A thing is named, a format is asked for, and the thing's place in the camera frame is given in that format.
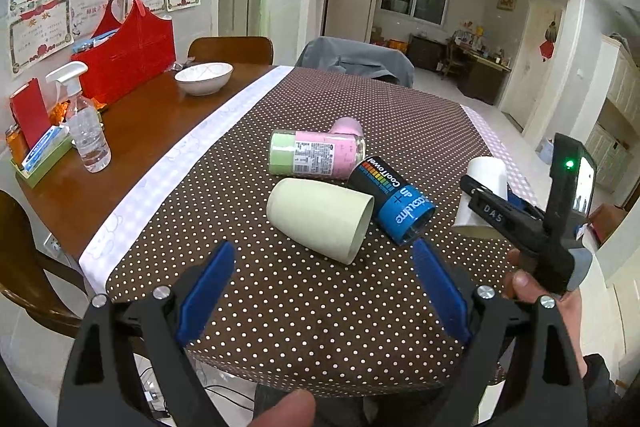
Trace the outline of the right hand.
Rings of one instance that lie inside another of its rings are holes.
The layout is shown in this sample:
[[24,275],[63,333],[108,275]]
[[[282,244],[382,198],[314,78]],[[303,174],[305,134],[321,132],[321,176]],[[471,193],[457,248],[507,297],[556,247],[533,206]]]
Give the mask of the right hand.
[[[546,291],[528,272],[521,269],[520,252],[512,248],[506,259],[514,266],[515,270],[506,274],[504,280],[504,292],[506,297],[534,303],[542,295],[548,295]],[[556,303],[572,343],[579,375],[585,377],[588,371],[587,363],[582,355],[580,334],[582,333],[582,294],[579,289],[565,294]]]

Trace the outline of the left hand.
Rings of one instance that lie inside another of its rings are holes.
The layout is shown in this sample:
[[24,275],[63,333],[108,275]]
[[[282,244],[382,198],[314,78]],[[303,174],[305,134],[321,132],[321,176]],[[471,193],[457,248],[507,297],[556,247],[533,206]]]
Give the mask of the left hand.
[[250,427],[310,427],[314,425],[316,400],[307,390],[298,389],[286,395],[276,405],[262,412]]

